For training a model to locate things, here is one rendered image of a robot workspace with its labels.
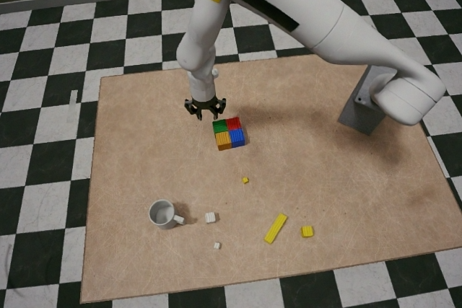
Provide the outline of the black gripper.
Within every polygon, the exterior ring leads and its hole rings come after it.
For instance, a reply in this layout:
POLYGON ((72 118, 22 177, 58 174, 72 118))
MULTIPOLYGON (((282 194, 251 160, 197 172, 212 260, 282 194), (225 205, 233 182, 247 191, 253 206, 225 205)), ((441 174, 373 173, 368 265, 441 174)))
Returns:
POLYGON ((215 93, 214 97, 206 102, 199 102, 196 101, 194 98, 192 98, 192 100, 190 101, 185 100, 184 107, 191 115, 196 114, 199 120, 202 120, 201 110, 210 110, 211 113, 214 114, 214 120, 216 120, 218 118, 218 113, 222 114, 224 112, 224 109, 226 107, 226 99, 223 98, 222 100, 218 100, 215 93), (219 108, 216 107, 217 104, 219 104, 219 108), (194 108, 193 105, 196 108, 194 108))

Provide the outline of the small yellow block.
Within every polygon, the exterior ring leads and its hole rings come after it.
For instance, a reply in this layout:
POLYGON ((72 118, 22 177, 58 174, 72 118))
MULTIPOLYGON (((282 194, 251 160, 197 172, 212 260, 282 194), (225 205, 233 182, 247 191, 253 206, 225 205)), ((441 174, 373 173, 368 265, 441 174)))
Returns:
POLYGON ((313 236, 313 230, 312 226, 303 226, 300 228, 301 230, 301 235, 303 237, 312 237, 313 236))

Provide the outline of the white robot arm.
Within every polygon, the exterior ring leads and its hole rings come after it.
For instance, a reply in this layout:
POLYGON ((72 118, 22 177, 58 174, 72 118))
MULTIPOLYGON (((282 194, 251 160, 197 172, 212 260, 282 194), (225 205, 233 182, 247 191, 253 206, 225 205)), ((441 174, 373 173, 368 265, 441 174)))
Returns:
POLYGON ((374 78, 369 93, 387 116, 402 125, 415 126, 445 94, 438 76, 341 0, 196 0, 176 53, 196 101, 206 102, 215 95, 214 79, 219 71, 213 69, 214 43, 231 1, 272 23, 328 63, 398 69, 396 74, 374 78))

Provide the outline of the green wood-grain cube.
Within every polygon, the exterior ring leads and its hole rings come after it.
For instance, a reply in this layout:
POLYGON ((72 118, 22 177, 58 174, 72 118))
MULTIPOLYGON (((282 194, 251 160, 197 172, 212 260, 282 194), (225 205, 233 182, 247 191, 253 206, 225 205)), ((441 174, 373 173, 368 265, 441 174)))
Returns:
POLYGON ((214 135, 216 133, 221 133, 221 132, 228 131, 225 119, 213 121, 212 125, 213 125, 213 129, 214 129, 214 135))

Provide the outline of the grey mug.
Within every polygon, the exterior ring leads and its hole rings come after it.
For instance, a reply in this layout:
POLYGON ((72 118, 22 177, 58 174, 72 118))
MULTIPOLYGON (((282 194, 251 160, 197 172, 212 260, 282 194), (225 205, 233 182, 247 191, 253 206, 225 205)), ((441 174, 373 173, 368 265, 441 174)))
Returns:
POLYGON ((149 219, 160 229, 164 230, 172 229, 177 223, 186 224, 186 220, 178 216, 178 212, 173 204, 167 200, 155 201, 150 206, 149 219))

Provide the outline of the yellow flat bar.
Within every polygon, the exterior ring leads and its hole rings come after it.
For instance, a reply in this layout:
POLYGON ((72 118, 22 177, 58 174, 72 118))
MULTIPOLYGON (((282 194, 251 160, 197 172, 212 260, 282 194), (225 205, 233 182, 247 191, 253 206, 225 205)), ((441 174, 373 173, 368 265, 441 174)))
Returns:
POLYGON ((266 235, 266 237, 264 238, 264 241, 268 242, 269 244, 271 244, 271 242, 273 241, 273 239, 275 238, 277 232, 280 230, 282 224, 284 223, 285 219, 287 217, 283 214, 279 214, 279 216, 277 217, 276 221, 274 222, 273 226, 270 228, 268 234, 266 235))

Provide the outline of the red cube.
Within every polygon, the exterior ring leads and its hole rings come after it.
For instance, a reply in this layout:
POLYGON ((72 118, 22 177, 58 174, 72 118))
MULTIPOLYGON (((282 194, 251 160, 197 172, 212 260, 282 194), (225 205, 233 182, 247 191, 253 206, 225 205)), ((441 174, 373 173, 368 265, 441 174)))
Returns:
POLYGON ((241 128, 239 117, 226 119, 228 131, 241 128))

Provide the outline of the yellow wooden cube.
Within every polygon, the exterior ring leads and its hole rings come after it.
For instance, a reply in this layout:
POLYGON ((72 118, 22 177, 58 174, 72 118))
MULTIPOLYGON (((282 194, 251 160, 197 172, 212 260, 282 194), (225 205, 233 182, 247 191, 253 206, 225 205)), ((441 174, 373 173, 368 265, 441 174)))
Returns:
POLYGON ((215 136, 216 136, 216 141, 218 142, 217 146, 218 146, 219 151, 232 148, 232 142, 230 139, 229 131, 216 133, 215 136))

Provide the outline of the blue wooden cube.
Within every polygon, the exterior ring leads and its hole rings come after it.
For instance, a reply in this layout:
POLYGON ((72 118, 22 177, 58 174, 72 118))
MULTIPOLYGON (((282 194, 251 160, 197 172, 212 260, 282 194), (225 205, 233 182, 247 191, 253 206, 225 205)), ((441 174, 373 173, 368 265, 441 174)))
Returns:
POLYGON ((230 139, 232 142, 232 148, 239 146, 245 146, 245 138, 243 135, 242 128, 229 131, 230 139))

